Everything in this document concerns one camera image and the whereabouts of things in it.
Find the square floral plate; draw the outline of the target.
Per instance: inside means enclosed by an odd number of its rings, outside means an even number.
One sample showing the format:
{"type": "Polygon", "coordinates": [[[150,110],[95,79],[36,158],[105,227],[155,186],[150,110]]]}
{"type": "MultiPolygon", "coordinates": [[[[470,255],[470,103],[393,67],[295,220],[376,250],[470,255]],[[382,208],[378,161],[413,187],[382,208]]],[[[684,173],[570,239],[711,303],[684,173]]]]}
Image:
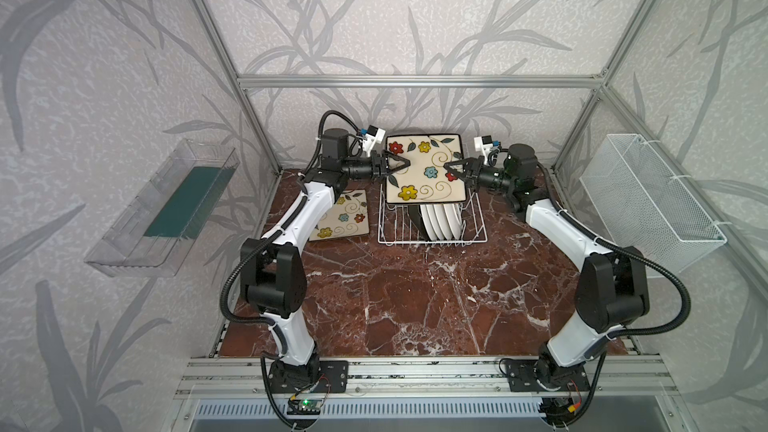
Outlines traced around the square floral plate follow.
{"type": "Polygon", "coordinates": [[[458,134],[389,136],[386,151],[411,161],[405,173],[387,178],[385,197],[389,204],[444,204],[466,200],[466,187],[449,184],[443,167],[445,162],[464,158],[458,134]]]}
{"type": "Polygon", "coordinates": [[[370,231],[365,190],[346,190],[312,231],[310,241],[367,235],[370,231]]]}

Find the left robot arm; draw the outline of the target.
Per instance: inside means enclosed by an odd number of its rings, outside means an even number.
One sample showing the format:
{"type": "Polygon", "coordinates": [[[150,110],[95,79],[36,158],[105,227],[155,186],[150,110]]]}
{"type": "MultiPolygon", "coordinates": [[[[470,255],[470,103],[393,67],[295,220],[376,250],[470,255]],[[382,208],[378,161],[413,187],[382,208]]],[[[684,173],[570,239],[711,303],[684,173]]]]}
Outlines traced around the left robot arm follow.
{"type": "Polygon", "coordinates": [[[297,175],[298,196],[275,226],[242,244],[240,261],[219,296],[220,312],[228,322],[269,329],[277,352],[262,356],[263,379],[279,391],[308,391],[322,377],[316,342],[302,311],[307,293],[302,253],[312,231],[349,181],[388,178],[410,164],[378,149],[386,137],[384,129],[355,124],[328,128],[331,117],[349,119],[336,110],[321,116],[312,157],[297,175]]]}

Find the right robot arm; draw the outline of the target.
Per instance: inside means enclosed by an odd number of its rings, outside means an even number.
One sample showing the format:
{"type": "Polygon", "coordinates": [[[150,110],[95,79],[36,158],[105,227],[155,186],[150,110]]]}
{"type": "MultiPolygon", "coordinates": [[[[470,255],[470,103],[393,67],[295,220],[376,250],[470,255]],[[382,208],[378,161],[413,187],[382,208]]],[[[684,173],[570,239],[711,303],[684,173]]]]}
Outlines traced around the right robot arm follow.
{"type": "Polygon", "coordinates": [[[660,335],[687,321],[692,299],[675,274],[638,249],[603,238],[571,215],[532,147],[514,144],[505,152],[503,167],[493,166],[489,156],[483,156],[448,162],[445,169],[473,190],[502,193],[517,216],[547,237],[579,270],[575,310],[541,347],[531,368],[541,388],[558,391],[573,382],[587,362],[605,356],[609,343],[618,338],[660,335]],[[650,311],[649,270],[671,283],[680,297],[680,309],[661,325],[635,328],[633,322],[650,311]]]}

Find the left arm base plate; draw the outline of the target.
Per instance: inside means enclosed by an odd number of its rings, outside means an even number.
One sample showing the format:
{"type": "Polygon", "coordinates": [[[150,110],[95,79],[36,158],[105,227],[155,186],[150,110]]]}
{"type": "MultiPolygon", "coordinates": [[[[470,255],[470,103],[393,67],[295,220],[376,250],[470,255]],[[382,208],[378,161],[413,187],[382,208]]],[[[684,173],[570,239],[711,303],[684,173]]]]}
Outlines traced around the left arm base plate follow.
{"type": "Polygon", "coordinates": [[[294,366],[275,361],[270,364],[267,379],[273,393],[345,393],[349,379],[349,362],[319,360],[294,366]]]}

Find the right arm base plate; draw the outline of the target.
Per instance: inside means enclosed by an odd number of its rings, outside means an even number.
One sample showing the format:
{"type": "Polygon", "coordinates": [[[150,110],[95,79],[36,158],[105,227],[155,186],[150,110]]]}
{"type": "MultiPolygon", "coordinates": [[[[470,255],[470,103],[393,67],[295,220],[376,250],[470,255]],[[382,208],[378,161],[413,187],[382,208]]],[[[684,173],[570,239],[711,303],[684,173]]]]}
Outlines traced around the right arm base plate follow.
{"type": "Polygon", "coordinates": [[[502,358],[499,371],[511,392],[588,392],[590,383],[583,365],[561,367],[548,360],[502,358]]]}

